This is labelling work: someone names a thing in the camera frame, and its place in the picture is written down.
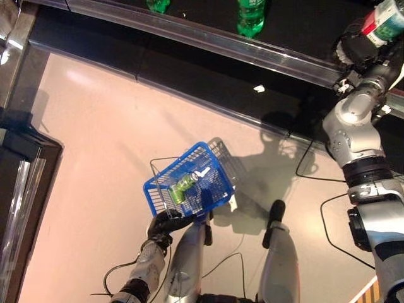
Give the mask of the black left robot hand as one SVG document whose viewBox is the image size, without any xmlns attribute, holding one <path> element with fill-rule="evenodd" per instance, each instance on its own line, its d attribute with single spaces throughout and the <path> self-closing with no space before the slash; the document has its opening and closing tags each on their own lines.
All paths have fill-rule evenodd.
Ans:
<svg viewBox="0 0 404 303">
<path fill-rule="evenodd" d="M 171 233 L 187 227 L 193 223 L 196 215 L 184 217 L 182 213 L 175 209 L 168 209 L 156 215 L 147 231 L 149 241 L 153 241 L 162 250 L 163 254 L 167 254 L 167 248 L 172 244 Z"/>
</svg>

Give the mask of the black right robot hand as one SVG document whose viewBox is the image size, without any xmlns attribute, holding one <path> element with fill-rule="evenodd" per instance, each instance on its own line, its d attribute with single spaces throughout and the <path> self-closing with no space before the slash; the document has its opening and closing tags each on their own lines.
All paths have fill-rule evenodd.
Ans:
<svg viewBox="0 0 404 303">
<path fill-rule="evenodd" d="M 362 32 L 364 19 L 357 19 L 349 24 L 334 44 L 334 58 L 347 69 L 364 73 L 376 63 L 392 57 L 394 44 L 376 47 Z"/>
</svg>

